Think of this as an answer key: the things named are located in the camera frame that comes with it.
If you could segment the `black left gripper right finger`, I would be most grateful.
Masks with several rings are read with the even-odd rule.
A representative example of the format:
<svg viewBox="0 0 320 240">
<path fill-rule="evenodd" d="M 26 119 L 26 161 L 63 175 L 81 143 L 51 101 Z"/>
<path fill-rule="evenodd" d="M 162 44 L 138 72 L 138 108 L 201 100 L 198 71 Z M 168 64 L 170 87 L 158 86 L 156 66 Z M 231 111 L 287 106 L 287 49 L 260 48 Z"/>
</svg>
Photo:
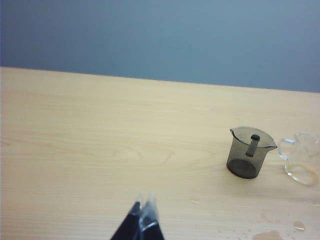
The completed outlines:
<svg viewBox="0 0 320 240">
<path fill-rule="evenodd" d="M 156 205 L 155 194 L 151 192 L 145 205 L 139 213 L 138 233 L 139 240 L 164 240 Z"/>
</svg>

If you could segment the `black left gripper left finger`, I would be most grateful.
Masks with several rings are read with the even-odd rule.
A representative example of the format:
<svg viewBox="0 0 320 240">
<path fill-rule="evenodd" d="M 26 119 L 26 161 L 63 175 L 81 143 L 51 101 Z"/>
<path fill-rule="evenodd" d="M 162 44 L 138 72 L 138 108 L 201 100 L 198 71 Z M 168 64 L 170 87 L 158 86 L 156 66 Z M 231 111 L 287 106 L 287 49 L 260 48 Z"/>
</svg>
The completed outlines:
<svg viewBox="0 0 320 240">
<path fill-rule="evenodd" d="M 137 240 L 139 232 L 139 219 L 142 210 L 143 197 L 140 195 L 127 213 L 126 217 L 115 231 L 111 240 Z"/>
</svg>

